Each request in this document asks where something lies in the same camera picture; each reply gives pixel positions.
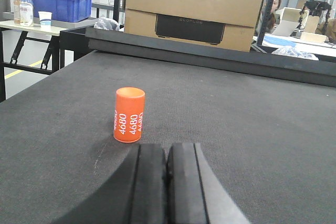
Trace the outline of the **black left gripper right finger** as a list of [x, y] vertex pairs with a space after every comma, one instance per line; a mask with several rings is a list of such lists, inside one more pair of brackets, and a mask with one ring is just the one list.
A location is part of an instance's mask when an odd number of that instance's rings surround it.
[[171, 146], [167, 178], [169, 223], [249, 223], [217, 179], [198, 143]]

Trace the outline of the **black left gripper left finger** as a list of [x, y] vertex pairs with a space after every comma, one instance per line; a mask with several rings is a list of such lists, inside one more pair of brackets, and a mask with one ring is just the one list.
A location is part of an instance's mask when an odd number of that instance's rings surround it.
[[135, 145], [93, 194], [55, 223], [166, 223], [165, 182], [163, 148]]

